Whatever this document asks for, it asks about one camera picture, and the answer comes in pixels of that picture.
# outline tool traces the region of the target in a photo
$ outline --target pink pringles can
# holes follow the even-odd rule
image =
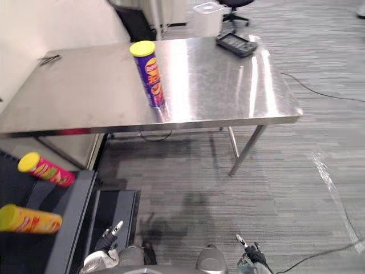
[[[18,170],[30,173],[61,187],[68,187],[75,181],[73,173],[41,157],[37,152],[24,155],[18,163]]]

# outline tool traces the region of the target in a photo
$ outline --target remote control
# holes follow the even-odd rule
[[[217,44],[233,52],[239,57],[246,57],[252,54],[256,48],[256,42],[250,42],[232,33],[226,34],[216,40]]]

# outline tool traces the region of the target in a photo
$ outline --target pringles can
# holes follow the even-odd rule
[[[0,231],[53,234],[59,230],[58,214],[7,204],[0,208]]]
[[[27,172],[61,187],[70,186],[75,175],[64,170],[62,167],[50,162],[44,157],[41,157],[37,152],[30,152],[23,156],[18,163],[20,172]]]
[[[134,43],[129,50],[135,57],[149,104],[152,107],[160,107],[165,103],[165,97],[155,56],[155,47],[155,43],[151,41],[141,41]]]

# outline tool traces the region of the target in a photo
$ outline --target yellow pringles can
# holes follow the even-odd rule
[[[58,214],[7,204],[0,208],[0,231],[53,234],[59,230]]]

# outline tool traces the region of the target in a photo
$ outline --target office chair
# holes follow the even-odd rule
[[[107,2],[114,8],[124,27],[127,29],[131,42],[144,40],[155,41],[156,30],[152,29],[141,9],[119,6],[112,0]]]
[[[251,4],[254,0],[218,0],[221,5],[226,5],[227,7],[230,7],[230,13],[223,15],[223,22],[230,20],[234,27],[234,33],[237,31],[237,25],[234,22],[234,20],[243,20],[247,21],[246,26],[250,25],[250,19],[247,19],[245,17],[240,17],[234,14],[234,12],[237,10],[238,7],[243,7],[248,4]]]

